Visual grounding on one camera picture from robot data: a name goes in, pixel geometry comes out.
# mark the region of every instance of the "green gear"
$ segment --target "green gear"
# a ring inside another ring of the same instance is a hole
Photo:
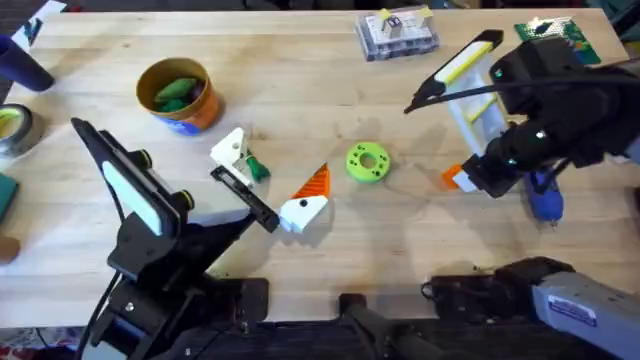
[[[368,158],[367,164],[362,160]],[[347,153],[347,172],[361,183],[376,183],[384,178],[391,168],[389,153],[374,142],[360,142],[351,147]]]

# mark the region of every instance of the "duct tape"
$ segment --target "duct tape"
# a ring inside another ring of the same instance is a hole
[[[38,143],[44,133],[44,121],[17,104],[0,106],[0,156],[17,157]]]

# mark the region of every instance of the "black knob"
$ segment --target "black knob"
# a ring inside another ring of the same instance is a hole
[[[187,190],[181,190],[171,194],[171,204],[179,210],[190,211],[195,207],[193,197]]]
[[[136,150],[129,152],[129,159],[140,169],[151,169],[153,162],[147,150]]]

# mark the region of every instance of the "orange plastic piece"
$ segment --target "orange plastic piece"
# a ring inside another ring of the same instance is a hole
[[[456,182],[453,181],[453,177],[456,176],[460,171],[462,171],[462,165],[455,164],[449,169],[447,169],[445,172],[440,174],[447,188],[452,190],[458,189],[458,184],[456,184]]]
[[[299,199],[303,197],[324,195],[329,197],[329,166],[327,163],[322,165],[315,174],[293,195],[292,199]]]

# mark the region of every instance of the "green circuit board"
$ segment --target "green circuit board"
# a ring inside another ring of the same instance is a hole
[[[573,47],[576,56],[585,65],[599,64],[600,57],[591,43],[580,30],[580,27],[570,18],[534,19],[526,24],[514,25],[522,41],[542,39],[548,36],[562,36]]]

